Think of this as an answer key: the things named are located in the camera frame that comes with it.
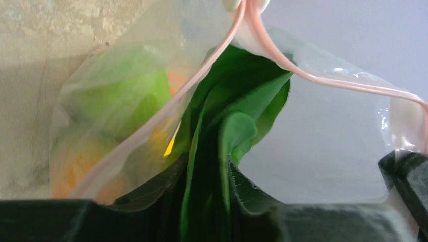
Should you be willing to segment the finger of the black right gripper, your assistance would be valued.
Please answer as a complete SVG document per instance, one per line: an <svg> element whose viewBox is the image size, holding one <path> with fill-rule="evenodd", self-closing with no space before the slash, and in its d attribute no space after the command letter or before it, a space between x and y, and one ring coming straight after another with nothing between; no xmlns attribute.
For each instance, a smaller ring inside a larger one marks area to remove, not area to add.
<svg viewBox="0 0 428 242"><path fill-rule="evenodd" d="M419 225L418 241L427 241L427 154L390 152L378 162L387 188L395 187Z"/></svg>

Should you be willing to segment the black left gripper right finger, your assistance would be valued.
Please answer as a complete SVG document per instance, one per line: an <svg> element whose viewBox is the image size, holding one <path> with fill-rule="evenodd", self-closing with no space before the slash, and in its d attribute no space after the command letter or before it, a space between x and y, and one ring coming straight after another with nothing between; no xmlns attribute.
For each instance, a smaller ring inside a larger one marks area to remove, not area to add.
<svg viewBox="0 0 428 242"><path fill-rule="evenodd" d="M417 241L389 206L286 204L228 165L233 241Z"/></svg>

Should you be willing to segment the green bok choy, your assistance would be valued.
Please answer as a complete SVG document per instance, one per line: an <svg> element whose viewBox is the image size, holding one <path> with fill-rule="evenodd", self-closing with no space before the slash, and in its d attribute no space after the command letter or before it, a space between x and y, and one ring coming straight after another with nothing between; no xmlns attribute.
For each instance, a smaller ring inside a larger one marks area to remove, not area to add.
<svg viewBox="0 0 428 242"><path fill-rule="evenodd" d="M292 72L228 46L197 86L173 154L188 154L180 241L232 241L231 164L266 135L284 107Z"/></svg>

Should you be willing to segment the orange fruit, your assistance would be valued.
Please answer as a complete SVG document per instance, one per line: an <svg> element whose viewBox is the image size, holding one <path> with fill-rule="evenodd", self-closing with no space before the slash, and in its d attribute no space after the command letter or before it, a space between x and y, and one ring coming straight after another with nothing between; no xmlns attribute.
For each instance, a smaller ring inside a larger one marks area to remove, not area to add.
<svg viewBox="0 0 428 242"><path fill-rule="evenodd" d="M189 74L183 69L166 69L166 75L170 87L170 94L174 96L190 79Z"/></svg>

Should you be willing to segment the green apple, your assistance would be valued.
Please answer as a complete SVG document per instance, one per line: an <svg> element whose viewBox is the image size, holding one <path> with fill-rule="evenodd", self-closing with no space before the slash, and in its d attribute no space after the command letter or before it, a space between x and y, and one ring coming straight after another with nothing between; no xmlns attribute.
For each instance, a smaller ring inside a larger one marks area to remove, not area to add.
<svg viewBox="0 0 428 242"><path fill-rule="evenodd" d="M124 138L172 97L163 67L142 48L108 49L86 60L65 87L64 102L106 133Z"/></svg>

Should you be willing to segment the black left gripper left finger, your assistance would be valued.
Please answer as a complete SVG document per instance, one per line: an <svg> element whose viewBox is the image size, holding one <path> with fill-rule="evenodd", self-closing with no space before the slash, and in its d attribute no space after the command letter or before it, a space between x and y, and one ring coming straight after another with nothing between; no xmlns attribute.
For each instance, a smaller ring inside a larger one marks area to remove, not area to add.
<svg viewBox="0 0 428 242"><path fill-rule="evenodd" d="M177 241L188 154L112 205L1 201L1 241Z"/></svg>

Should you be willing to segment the yellow pear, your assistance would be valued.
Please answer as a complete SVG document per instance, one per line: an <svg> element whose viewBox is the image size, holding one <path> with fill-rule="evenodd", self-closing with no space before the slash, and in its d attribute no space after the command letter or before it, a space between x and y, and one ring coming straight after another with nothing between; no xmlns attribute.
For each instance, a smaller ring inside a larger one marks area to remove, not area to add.
<svg viewBox="0 0 428 242"><path fill-rule="evenodd" d="M147 145L150 153L156 157L164 157L166 151L171 150L171 142L180 125L180 119L169 117L161 121L150 135Z"/></svg>

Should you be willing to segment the clear zip top bag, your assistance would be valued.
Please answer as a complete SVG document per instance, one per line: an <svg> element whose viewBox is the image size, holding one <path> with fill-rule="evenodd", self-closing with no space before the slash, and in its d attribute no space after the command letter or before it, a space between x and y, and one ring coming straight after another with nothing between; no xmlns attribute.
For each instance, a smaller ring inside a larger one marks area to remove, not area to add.
<svg viewBox="0 0 428 242"><path fill-rule="evenodd" d="M181 127L185 108L202 81L199 69L205 68L206 59L235 27L237 5L236 1L152 1L113 46L86 59L111 48L142 48L165 71L183 69L189 74L188 82L168 103L127 137L116 137L78 118L64 103L69 80L61 87L52 116L50 151L55 140L68 133L103 135L118 142L69 195L110 202L115 196L108 195L108 189L116 188L122 195L169 165L177 132L164 157L151 154L146 143L166 118L180 119L178 130ZM271 176L273 183L280 183L293 203L386 201L412 230L419 229L398 190L387 188L375 170L374 161L387 150L397 158L404 151L427 154L427 106L289 33L270 29L268 35L288 59L287 69L294 76L284 107L253 145L267 150L264 137L269 141L274 135L281 137L272 149L279 157L267 163L263 178Z"/></svg>

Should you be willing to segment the orange green mango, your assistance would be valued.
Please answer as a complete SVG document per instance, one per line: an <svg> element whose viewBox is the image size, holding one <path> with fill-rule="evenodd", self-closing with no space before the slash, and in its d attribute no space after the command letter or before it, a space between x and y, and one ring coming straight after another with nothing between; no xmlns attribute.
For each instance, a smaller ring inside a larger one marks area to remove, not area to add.
<svg viewBox="0 0 428 242"><path fill-rule="evenodd" d="M103 135L63 134L51 149L49 158L50 196L64 199L118 142Z"/></svg>

